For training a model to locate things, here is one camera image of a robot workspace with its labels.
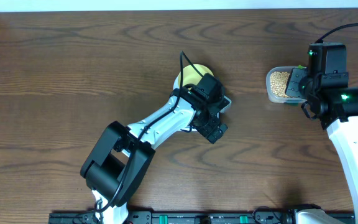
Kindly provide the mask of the yellow plastic bowl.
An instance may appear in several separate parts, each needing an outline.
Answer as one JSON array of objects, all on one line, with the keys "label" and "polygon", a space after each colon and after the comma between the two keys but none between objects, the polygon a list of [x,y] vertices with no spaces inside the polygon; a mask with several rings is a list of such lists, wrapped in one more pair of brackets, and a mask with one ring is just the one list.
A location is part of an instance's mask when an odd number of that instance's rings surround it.
[{"label": "yellow plastic bowl", "polygon": [[[197,71],[199,71],[202,75],[205,75],[206,73],[210,75],[214,75],[213,72],[206,66],[202,64],[194,64]],[[201,75],[191,66],[187,65],[184,69],[184,80],[183,80],[183,86],[187,84],[194,84],[197,85],[198,82],[202,79]],[[174,83],[173,83],[173,89],[180,87],[180,80],[181,80],[181,73],[178,74],[176,77]]]}]

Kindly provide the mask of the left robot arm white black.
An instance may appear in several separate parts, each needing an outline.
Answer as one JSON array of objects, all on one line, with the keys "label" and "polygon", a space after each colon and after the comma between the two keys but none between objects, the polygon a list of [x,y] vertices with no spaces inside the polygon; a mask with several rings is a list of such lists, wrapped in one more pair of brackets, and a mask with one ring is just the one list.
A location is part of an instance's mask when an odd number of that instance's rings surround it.
[{"label": "left robot arm white black", "polygon": [[147,118],[127,126],[109,124],[80,170],[96,199],[96,222],[124,223],[126,203],[139,188],[156,148],[171,135],[196,130],[211,144],[220,139],[227,126],[219,114],[230,104],[223,84],[206,73],[196,84],[181,83]]}]

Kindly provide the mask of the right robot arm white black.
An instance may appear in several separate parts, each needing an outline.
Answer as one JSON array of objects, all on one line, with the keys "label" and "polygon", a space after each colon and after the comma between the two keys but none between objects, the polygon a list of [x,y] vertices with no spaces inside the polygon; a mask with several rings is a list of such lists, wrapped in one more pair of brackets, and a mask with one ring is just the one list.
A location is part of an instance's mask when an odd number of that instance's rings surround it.
[{"label": "right robot arm white black", "polygon": [[310,120],[318,119],[340,158],[358,223],[358,87],[349,87],[346,46],[317,42],[307,67],[293,68],[286,95],[303,99]]}]

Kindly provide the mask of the pile of soybeans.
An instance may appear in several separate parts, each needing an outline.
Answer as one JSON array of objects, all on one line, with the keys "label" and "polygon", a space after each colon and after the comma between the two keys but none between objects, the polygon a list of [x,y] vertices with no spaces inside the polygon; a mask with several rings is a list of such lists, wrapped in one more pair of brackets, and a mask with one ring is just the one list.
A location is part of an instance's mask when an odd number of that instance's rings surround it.
[{"label": "pile of soybeans", "polygon": [[289,98],[285,91],[287,89],[287,81],[290,76],[288,72],[273,72],[270,76],[270,86],[275,96]]}]

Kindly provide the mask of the clear plastic bean container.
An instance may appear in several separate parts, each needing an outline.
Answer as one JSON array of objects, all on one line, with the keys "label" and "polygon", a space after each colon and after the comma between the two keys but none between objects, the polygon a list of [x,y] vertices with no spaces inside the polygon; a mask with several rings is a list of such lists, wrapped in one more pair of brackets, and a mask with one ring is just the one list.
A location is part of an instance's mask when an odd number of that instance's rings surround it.
[{"label": "clear plastic bean container", "polygon": [[298,104],[305,101],[304,99],[290,97],[285,94],[287,80],[293,69],[294,67],[275,67],[268,72],[266,76],[266,88],[271,102]]}]

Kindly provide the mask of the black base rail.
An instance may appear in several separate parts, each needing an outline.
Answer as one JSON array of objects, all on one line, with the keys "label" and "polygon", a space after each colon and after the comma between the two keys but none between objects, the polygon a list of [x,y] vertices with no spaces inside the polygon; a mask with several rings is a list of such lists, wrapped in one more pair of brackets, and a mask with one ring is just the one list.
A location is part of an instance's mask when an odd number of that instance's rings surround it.
[{"label": "black base rail", "polygon": [[[295,223],[295,213],[302,208],[318,208],[317,205],[300,205],[284,210],[259,207],[254,212],[243,213],[179,213],[132,210],[124,224],[241,224],[241,223]],[[85,212],[50,213],[48,224],[106,223],[92,210]]]}]

